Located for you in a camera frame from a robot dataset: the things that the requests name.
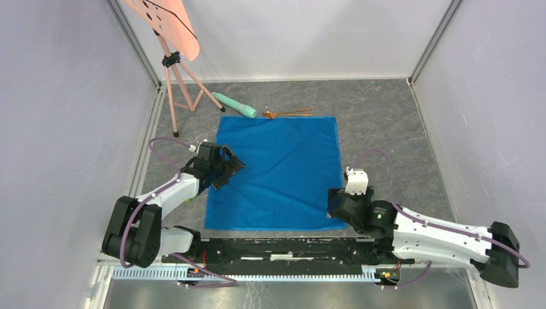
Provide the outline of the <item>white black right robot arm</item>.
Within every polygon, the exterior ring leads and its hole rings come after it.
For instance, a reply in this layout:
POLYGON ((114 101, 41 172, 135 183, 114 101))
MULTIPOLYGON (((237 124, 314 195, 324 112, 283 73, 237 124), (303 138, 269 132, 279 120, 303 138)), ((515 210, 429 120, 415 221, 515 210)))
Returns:
POLYGON ((357 254, 368 264, 440 263, 474 268, 484 281, 497 286, 519 286, 520 243, 509 225, 498 221, 488 227, 461 225, 372 196, 372 188, 366 194, 328 190, 329 215, 373 238, 364 253, 357 254))

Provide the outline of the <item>blue cloth napkin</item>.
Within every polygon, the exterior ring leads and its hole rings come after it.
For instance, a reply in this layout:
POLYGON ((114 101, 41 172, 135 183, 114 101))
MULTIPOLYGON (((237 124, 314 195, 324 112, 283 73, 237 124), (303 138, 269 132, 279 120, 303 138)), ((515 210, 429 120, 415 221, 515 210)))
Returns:
POLYGON ((328 190, 343 186, 334 117, 220 119, 216 142, 243 162, 221 189, 207 194, 204 226, 212 230, 333 230, 328 190))

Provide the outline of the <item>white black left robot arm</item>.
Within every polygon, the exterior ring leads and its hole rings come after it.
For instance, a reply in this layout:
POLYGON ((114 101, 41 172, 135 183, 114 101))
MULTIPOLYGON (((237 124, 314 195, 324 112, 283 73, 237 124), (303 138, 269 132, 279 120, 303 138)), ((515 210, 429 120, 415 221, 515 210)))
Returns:
POLYGON ((164 217, 183 202, 213 188, 218 190, 245 168, 227 145, 203 141, 196 154, 159 188, 137 197, 122 196, 114 205, 101 251, 120 264, 145 268, 159 256, 178 253, 186 262, 202 255, 200 233, 185 227, 166 228, 164 217))

